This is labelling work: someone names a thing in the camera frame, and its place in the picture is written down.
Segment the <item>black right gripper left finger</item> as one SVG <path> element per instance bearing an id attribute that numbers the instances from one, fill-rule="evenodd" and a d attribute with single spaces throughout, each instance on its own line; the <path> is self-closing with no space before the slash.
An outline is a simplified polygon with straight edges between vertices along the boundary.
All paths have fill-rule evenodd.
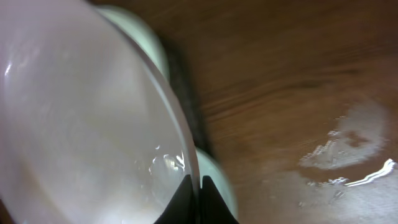
<path id="1" fill-rule="evenodd" d="M 186 175 L 154 224 L 194 224 L 196 223 L 195 207 L 192 179 L 190 175 Z"/>

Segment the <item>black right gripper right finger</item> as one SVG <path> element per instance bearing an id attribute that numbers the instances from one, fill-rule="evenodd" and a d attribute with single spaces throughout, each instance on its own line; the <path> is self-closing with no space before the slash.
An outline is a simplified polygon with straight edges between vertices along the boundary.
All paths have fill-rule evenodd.
<path id="1" fill-rule="evenodd" d="M 202 178 L 199 203 L 201 224 L 239 224 L 208 175 Z"/>

